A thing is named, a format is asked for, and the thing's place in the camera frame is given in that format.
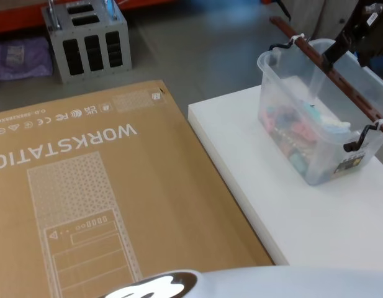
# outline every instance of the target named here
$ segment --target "orange shelf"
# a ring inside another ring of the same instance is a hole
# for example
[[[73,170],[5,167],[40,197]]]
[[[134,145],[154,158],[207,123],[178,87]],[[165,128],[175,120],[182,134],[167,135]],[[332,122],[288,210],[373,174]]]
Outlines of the orange shelf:
[[[56,2],[65,3],[71,1],[73,0],[61,0]],[[121,9],[132,9],[171,1],[173,0],[129,0],[121,4],[119,7]],[[43,26],[44,22],[41,14],[41,8],[47,5],[48,3],[46,1],[37,5],[0,11],[0,33]]]

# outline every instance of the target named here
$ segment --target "cardboard box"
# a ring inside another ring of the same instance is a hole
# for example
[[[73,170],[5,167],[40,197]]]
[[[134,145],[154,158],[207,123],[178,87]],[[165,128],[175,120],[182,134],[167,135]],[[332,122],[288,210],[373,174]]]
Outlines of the cardboard box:
[[[269,264],[161,81],[0,113],[0,297]]]

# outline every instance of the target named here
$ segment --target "white zip tie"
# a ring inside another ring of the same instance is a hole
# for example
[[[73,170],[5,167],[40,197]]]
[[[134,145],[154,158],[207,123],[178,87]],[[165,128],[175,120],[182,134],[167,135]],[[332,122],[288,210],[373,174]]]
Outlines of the white zip tie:
[[[377,124],[377,130],[380,130],[380,128],[383,125],[383,119],[377,119],[375,122],[373,122],[374,125]]]
[[[304,39],[304,33],[299,34],[299,35],[293,35],[291,37],[291,39],[289,40],[289,42],[292,42],[292,44],[293,44],[293,43],[295,43],[295,40],[297,40],[299,37],[302,37]]]

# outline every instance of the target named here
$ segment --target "white table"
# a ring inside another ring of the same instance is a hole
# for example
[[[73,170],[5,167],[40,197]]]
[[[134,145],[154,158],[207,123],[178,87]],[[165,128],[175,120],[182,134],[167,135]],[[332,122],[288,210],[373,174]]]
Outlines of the white table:
[[[189,122],[276,264],[383,269],[383,165],[309,186],[257,119],[260,87],[189,106]]]

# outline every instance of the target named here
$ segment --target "clear plastic container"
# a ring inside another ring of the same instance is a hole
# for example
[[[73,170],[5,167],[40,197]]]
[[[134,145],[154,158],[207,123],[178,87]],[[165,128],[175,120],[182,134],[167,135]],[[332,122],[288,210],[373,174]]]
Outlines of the clear plastic container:
[[[323,53],[333,42],[310,44]],[[355,171],[382,146],[383,133],[370,130],[358,151],[345,152],[343,145],[358,141],[372,122],[297,46],[263,53],[258,66],[263,71],[259,120],[307,183]],[[350,52],[334,67],[383,114],[383,81],[378,76],[361,68]]]

